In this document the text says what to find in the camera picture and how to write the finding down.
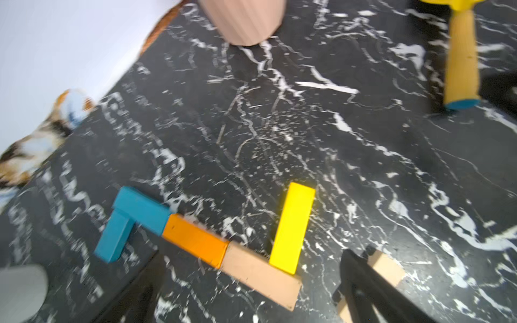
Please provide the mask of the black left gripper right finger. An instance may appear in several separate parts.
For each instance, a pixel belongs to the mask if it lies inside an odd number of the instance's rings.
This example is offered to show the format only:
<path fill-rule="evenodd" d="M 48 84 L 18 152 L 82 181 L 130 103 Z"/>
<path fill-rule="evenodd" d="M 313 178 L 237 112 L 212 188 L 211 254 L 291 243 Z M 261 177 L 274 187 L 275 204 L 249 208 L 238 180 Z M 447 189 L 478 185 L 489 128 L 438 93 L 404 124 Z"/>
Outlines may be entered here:
<path fill-rule="evenodd" d="M 397 290 L 406 273 L 385 253 L 368 258 L 344 250 L 340 262 L 339 317 L 343 322 L 434 322 Z"/>

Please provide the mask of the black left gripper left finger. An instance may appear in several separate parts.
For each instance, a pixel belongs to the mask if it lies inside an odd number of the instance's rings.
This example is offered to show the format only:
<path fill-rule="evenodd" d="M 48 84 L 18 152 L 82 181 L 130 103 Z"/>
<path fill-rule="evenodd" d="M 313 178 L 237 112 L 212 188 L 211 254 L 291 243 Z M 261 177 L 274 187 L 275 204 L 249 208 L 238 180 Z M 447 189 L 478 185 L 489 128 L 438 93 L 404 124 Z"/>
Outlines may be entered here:
<path fill-rule="evenodd" d="M 155 252 L 114 301 L 92 322 L 153 322 L 165 276 L 164 256 Z"/>

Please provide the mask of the natural wood block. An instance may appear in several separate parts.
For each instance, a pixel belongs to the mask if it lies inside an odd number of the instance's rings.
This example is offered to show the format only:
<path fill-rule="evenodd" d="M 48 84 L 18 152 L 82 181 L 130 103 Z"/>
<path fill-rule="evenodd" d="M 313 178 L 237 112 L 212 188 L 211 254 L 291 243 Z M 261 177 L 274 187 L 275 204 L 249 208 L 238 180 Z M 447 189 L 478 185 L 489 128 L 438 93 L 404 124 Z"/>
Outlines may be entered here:
<path fill-rule="evenodd" d="M 275 268 L 261 255 L 237 242 L 230 242 L 221 270 L 276 304 L 294 311 L 302 287 L 301 278 Z"/>
<path fill-rule="evenodd" d="M 397 290 L 366 260 L 344 250 L 339 264 L 341 283 L 336 291 L 337 311 L 343 322 L 378 322 L 380 312 L 387 322 L 407 322 Z"/>

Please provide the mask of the teal block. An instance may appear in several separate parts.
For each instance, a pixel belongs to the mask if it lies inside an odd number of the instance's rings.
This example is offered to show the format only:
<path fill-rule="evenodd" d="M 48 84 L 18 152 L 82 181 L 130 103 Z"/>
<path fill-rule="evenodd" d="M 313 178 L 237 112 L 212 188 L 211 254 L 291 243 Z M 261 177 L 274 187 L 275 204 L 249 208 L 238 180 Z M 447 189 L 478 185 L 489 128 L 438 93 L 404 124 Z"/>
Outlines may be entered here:
<path fill-rule="evenodd" d="M 117 261 L 135 224 L 125 212 L 114 209 L 94 254 L 106 263 Z"/>
<path fill-rule="evenodd" d="M 168 207 L 131 187 L 121 188 L 114 200 L 113 207 L 157 236 L 163 234 L 171 216 Z"/>

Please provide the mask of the yellow block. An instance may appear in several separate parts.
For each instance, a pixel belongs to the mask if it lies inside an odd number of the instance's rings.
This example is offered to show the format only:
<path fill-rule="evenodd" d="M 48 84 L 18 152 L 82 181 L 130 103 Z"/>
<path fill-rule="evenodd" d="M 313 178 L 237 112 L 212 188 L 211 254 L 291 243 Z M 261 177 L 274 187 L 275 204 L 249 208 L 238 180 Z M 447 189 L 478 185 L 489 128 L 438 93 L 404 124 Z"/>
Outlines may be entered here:
<path fill-rule="evenodd" d="M 316 191 L 292 182 L 275 235 L 269 264 L 290 275 L 296 273 Z"/>

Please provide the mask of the orange block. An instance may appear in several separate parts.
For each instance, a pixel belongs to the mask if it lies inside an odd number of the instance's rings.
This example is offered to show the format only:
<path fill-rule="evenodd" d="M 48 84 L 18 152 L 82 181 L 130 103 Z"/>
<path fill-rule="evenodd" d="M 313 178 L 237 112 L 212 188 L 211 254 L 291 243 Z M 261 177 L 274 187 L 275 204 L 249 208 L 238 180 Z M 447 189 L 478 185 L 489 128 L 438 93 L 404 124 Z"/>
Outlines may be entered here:
<path fill-rule="evenodd" d="M 169 217 L 162 237 L 215 269 L 221 267 L 229 245 L 227 240 L 178 214 Z"/>

